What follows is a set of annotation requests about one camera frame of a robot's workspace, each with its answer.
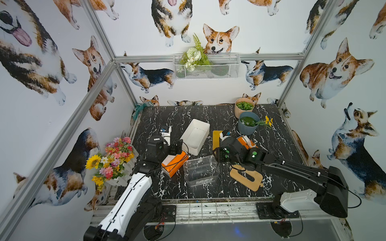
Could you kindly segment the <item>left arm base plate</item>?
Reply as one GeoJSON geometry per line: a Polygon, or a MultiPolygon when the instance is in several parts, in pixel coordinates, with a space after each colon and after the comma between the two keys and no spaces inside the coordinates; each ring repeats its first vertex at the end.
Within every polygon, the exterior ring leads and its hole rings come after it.
{"type": "Polygon", "coordinates": [[[177,206],[176,205],[163,205],[161,210],[154,214],[154,217],[148,221],[151,223],[174,223],[176,220],[177,206]]]}

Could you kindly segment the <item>clear plastic tissue box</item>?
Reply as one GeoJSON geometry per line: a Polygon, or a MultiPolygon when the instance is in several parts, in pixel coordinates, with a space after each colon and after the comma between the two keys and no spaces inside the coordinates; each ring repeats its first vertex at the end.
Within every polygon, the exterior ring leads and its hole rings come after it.
{"type": "Polygon", "coordinates": [[[219,164],[213,155],[187,160],[183,168],[185,181],[189,187],[213,183],[220,173],[219,164]]]}

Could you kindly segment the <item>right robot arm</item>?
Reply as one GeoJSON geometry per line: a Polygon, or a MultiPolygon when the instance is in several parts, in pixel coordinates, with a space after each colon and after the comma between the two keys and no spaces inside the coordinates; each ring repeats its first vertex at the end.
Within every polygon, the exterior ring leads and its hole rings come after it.
{"type": "Polygon", "coordinates": [[[340,169],[319,169],[276,157],[257,147],[246,148],[236,138],[227,137],[213,154],[217,161],[240,165],[245,171],[271,173],[297,182],[314,192],[312,202],[325,213],[348,217],[348,185],[340,169]]]}

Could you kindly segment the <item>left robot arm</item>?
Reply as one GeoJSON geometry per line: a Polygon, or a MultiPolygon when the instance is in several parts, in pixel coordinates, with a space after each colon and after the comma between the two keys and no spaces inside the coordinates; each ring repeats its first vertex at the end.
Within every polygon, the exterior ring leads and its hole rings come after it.
{"type": "Polygon", "coordinates": [[[182,139],[167,141],[162,136],[152,136],[145,152],[139,156],[133,175],[120,199],[99,223],[90,226],[83,235],[84,241],[133,241],[141,230],[160,214],[161,200],[146,196],[152,185],[152,176],[162,170],[162,162],[169,156],[181,154],[187,147],[182,139]]]}

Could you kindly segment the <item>light wooden slotted lid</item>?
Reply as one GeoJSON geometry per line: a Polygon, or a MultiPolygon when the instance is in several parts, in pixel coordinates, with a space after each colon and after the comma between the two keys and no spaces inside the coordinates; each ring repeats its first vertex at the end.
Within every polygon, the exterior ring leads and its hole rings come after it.
{"type": "Polygon", "coordinates": [[[264,187],[262,174],[256,171],[242,171],[240,165],[232,165],[230,176],[254,192],[264,187]]]}

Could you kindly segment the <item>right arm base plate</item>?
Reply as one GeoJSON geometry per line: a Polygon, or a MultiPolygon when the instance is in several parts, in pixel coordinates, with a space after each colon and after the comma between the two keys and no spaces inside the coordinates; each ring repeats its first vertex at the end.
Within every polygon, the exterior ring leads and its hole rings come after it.
{"type": "Polygon", "coordinates": [[[298,211],[288,212],[281,207],[274,206],[273,203],[256,203],[256,210],[260,220],[287,220],[300,218],[298,211]]]}

